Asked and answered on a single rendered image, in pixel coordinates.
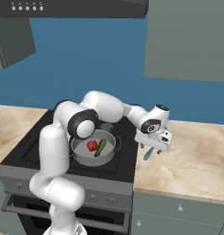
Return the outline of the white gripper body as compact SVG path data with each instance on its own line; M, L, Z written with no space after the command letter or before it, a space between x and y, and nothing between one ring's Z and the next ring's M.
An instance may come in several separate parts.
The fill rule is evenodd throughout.
M172 133L165 130L163 133L144 134L137 130L135 141L159 151L169 151L172 145Z

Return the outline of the blue and green spatula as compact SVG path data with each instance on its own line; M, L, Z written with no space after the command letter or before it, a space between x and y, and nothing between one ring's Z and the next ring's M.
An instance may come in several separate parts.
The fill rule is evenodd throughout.
M172 134L167 128L164 128L163 133L155 134L154 137L151 138L151 141L151 147L143 156L144 161L147 161L151 157L154 150L169 151L171 148Z

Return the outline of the green squash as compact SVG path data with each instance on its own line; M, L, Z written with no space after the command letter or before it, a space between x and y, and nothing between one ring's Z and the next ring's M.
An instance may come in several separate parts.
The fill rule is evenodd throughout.
M99 145L97 147L97 151L95 152L95 157L100 156L102 150L106 147L106 140L105 139L101 139L99 142Z

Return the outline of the grey metal pot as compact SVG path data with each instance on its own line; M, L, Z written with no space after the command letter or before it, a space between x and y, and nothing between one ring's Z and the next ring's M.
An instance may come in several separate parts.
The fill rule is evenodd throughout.
M85 140L73 139L71 148L73 157L81 165L96 167L111 161L116 151L122 147L122 139L110 132L97 129Z

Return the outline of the red bell pepper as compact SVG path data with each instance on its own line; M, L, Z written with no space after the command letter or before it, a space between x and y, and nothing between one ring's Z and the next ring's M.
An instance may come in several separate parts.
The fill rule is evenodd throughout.
M89 151L96 151L97 150L97 141L96 140L88 141L87 148Z

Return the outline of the black hob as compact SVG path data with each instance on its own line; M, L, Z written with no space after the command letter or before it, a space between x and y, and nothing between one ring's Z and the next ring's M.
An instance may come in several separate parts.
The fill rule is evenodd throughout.
M52 122L52 117L53 111L48 110L1 164L38 170L39 132ZM121 141L116 144L116 147L121 147L121 149L115 150L111 161L101 166L87 167L71 157L67 174L132 183L138 150L138 143L134 140L136 128L124 117L118 123L113 124L111 133L116 139L121 138Z

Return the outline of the grey oven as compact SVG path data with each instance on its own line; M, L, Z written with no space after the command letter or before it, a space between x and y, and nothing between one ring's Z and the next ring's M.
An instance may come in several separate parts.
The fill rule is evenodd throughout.
M24 207L25 204L35 204L45 206L49 210L50 205L47 202L37 199L28 189L30 178L36 172L33 169L0 165L0 180L4 185L6 193L6 199L2 207L6 205ZM66 177L82 185L85 189L85 202L81 208L90 207L126 213L129 215L130 227L132 184L88 178L73 174L67 174ZM17 183L21 183L23 187L18 189ZM96 196L94 201L90 200L90 195ZM115 198L114 204L108 203L107 199L110 197Z

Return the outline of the grey-green drawer front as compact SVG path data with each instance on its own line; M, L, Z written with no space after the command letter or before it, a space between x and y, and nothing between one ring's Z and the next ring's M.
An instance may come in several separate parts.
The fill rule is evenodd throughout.
M220 226L132 213L131 235L219 235L220 231Z
M175 218L208 225L224 224L224 206L177 197L135 192L133 211L165 218Z

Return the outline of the black range hood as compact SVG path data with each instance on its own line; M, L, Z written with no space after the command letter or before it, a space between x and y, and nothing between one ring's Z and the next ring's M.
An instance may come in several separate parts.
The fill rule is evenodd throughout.
M149 0L0 0L0 17L145 18Z

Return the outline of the grey-green base cupboard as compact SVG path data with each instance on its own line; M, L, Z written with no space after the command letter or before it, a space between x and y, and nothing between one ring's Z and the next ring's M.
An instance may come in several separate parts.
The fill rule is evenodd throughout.
M19 227L17 216L13 213L3 212L1 210L5 198L6 194L4 192L4 187L0 182L0 233L19 235L22 233L22 230Z

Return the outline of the grey-green wall cupboard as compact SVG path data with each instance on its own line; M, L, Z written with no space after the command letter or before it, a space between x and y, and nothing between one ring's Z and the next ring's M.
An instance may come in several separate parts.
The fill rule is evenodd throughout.
M224 82L224 0L149 0L144 75Z
M36 52L30 21L25 17L0 17L0 70Z

